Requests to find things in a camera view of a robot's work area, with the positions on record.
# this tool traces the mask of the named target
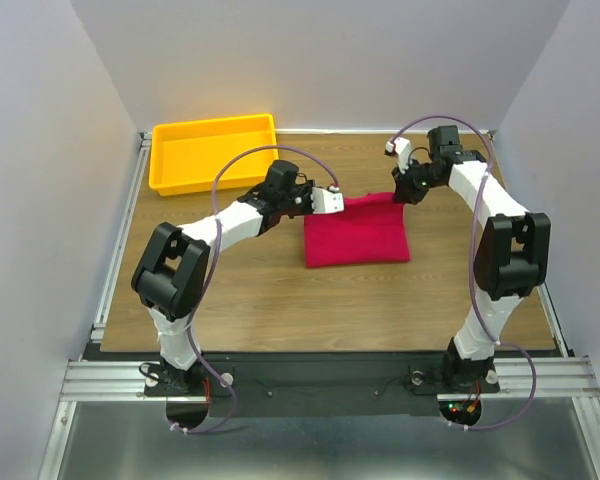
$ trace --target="red towel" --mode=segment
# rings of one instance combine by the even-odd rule
[[[392,193],[345,198],[344,212],[304,217],[307,267],[408,262],[404,205]]]

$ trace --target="white wall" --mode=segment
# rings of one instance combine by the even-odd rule
[[[573,0],[496,136],[507,185],[552,221],[547,285],[600,381],[600,0]]]
[[[496,128],[568,0],[72,0],[142,130],[271,112],[286,128]]]
[[[136,139],[68,0],[0,2],[0,479],[37,478]]]

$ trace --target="wooden table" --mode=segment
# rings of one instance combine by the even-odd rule
[[[393,190],[395,160],[383,155],[387,135],[279,135],[325,160],[346,196]],[[411,137],[425,146],[426,137]],[[464,136],[466,148],[479,148]],[[283,153],[319,184],[328,176],[309,160]],[[211,213],[209,193],[160,197],[140,188],[117,279],[102,350],[158,351],[147,311],[130,288],[131,275],[155,226],[190,223]],[[222,191],[221,208],[242,190]],[[227,351],[445,349],[469,311],[471,212],[448,188],[405,206],[412,260],[401,264],[322,269],[304,266],[302,219],[284,219],[262,237],[222,253],[196,316],[203,348]],[[554,343],[538,295],[520,305],[502,336],[528,348]]]

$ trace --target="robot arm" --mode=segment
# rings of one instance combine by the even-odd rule
[[[282,216],[293,218],[344,209],[337,188],[319,188],[313,180],[298,184],[298,175],[295,164],[276,160],[264,182],[217,217],[179,227],[162,223],[154,230],[133,275],[132,288],[149,309],[158,330],[161,357],[173,376],[179,375],[177,370],[189,370],[196,361],[187,338],[188,320],[204,293],[207,263],[217,241],[216,218],[222,225],[222,251],[241,240],[262,235],[277,225]],[[178,266],[170,266],[169,260],[179,260]]]
[[[431,188],[448,186],[474,210],[487,164],[476,150],[465,150],[455,126],[428,133],[430,163],[411,160],[411,144],[397,138],[385,153],[397,156],[392,171],[394,201],[416,205]],[[484,229],[474,262],[476,300],[491,333],[500,337],[509,316],[533,287],[544,282],[551,224],[543,213],[530,213],[489,174],[478,221]],[[518,247],[512,249],[512,241]],[[447,379],[484,377],[491,368],[493,342],[471,308],[447,351]]]

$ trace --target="yellow tray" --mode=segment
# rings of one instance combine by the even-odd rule
[[[232,158],[261,145],[275,145],[273,116],[266,113],[156,125],[151,137],[149,187],[160,195],[205,192]],[[235,163],[218,188],[250,187],[264,180],[277,150],[263,150]]]

